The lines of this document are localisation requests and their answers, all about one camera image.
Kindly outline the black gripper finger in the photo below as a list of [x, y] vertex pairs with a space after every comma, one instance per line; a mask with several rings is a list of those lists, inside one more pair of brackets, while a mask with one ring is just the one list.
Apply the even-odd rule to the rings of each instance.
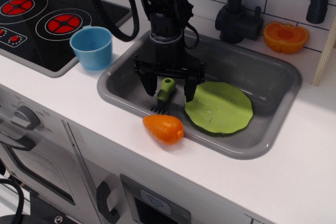
[[149, 73], [141, 73], [140, 80], [146, 93], [153, 97], [157, 89], [157, 76]]
[[185, 80], [184, 95], [185, 95], [186, 102], [191, 102], [193, 100], [196, 88], [197, 88], [197, 78], [196, 77], [191, 76]]

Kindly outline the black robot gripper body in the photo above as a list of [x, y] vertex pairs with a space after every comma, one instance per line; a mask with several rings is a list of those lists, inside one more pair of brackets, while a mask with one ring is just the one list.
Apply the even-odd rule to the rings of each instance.
[[182, 42], [158, 44], [147, 40], [131, 59], [137, 71], [196, 82], [205, 81], [207, 64], [189, 54]]

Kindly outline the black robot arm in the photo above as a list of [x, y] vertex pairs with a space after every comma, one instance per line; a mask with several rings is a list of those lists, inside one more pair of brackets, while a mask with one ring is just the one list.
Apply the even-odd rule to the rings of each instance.
[[192, 101], [197, 85], [205, 80], [206, 68], [206, 63], [188, 53], [198, 46], [199, 39], [193, 45], [185, 42], [186, 28], [197, 32], [189, 23], [193, 5], [188, 0], [141, 0], [141, 3], [151, 25], [152, 49], [132, 56], [134, 71], [150, 96], [156, 92], [158, 77], [183, 79], [185, 99]]

